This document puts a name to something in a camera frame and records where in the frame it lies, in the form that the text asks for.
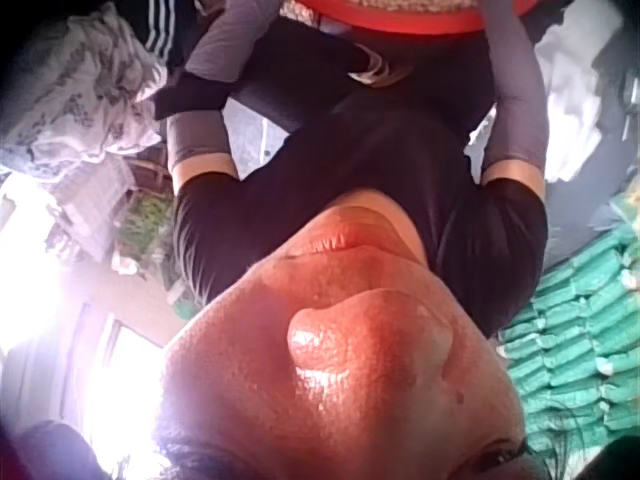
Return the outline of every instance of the patterned fabric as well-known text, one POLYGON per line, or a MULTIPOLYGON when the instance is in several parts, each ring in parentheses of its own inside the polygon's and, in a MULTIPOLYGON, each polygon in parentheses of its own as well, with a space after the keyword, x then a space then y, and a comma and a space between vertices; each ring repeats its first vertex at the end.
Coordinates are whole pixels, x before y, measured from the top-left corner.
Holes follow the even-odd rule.
POLYGON ((55 182, 80 162, 157 143, 148 99, 166 83, 112 3, 42 31, 23 51, 0 106, 0 173, 55 182))

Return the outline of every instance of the bright window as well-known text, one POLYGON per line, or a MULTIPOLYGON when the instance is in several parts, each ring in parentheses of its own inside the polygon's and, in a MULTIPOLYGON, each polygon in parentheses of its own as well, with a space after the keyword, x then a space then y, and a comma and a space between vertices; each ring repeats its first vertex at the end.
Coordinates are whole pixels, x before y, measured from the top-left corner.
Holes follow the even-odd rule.
POLYGON ((104 362, 91 378, 85 417, 91 444, 107 472, 128 455, 152 450, 162 359, 160 347, 120 322, 112 325, 104 362))

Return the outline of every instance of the eye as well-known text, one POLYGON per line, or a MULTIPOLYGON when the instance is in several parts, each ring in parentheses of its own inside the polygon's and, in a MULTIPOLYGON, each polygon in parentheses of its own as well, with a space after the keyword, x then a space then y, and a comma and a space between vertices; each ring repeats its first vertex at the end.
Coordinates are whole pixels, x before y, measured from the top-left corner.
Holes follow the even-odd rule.
POLYGON ((527 451, 526 442, 517 447, 509 447, 508 442, 497 442, 492 444, 481 453, 471 464, 470 469, 474 473, 483 473, 493 468, 504 465, 522 456, 527 451))

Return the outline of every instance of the nose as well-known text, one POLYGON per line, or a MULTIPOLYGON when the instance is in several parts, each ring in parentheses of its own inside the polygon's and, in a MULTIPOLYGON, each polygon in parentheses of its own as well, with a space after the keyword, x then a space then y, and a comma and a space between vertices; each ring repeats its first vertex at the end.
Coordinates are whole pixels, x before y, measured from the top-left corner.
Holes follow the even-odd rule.
POLYGON ((287 341, 298 374, 319 387, 386 382, 407 389, 440 375, 452 329, 417 299, 380 289, 299 311, 287 341))

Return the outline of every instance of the gray sleeve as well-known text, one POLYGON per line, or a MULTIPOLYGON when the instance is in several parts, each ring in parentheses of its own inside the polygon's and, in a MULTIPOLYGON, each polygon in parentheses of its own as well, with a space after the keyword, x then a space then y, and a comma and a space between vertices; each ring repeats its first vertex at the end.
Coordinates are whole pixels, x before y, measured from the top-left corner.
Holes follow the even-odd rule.
POLYGON ((187 158, 203 153, 228 153, 229 135, 222 113, 200 110, 178 113, 167 119, 168 170, 187 158))
POLYGON ((222 15, 191 52, 185 70, 207 80, 238 80, 255 42, 275 20, 282 2, 227 0, 222 15))
POLYGON ((519 159, 544 173, 549 119, 542 72, 510 0, 479 0, 496 85, 496 120, 485 149, 483 171, 519 159))

